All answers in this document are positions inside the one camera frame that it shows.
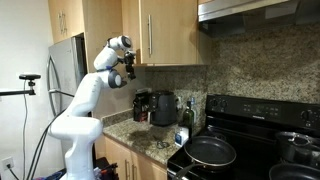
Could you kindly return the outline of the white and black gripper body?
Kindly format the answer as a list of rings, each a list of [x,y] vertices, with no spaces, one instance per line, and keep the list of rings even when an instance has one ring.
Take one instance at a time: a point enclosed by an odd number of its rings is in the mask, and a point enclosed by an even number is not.
[[[128,50],[124,53],[124,63],[126,65],[132,65],[135,60],[136,53],[134,51]]]

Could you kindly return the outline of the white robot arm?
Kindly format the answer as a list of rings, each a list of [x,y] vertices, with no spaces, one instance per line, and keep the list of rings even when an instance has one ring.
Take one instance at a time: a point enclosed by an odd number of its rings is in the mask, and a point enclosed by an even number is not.
[[[50,136],[72,142],[64,156],[66,173],[59,180],[96,180],[92,146],[102,134],[103,124],[88,113],[96,107],[102,89],[121,88],[127,84],[114,69],[118,63],[126,65],[130,80],[136,78],[132,67],[135,55],[129,36],[109,38],[94,60],[96,71],[84,76],[70,105],[49,126]]]

